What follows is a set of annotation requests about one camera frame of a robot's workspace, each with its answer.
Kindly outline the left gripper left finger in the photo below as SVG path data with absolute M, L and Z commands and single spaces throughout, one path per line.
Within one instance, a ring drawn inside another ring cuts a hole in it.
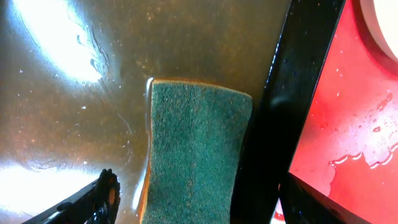
M 72 196 L 23 224 L 115 224 L 121 186 L 111 169 Z

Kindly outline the white plate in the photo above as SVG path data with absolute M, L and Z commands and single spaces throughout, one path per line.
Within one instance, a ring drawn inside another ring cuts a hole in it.
M 360 0 L 361 12 L 380 49 L 397 62 L 397 0 Z

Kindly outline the green yellow sponge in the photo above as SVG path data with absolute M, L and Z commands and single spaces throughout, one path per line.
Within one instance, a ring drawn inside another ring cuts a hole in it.
M 229 223 L 252 97 L 207 83 L 152 82 L 141 223 Z

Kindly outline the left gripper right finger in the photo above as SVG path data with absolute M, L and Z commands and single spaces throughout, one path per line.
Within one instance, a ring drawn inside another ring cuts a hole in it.
M 287 224 L 369 224 L 291 173 L 280 184 L 279 198 Z

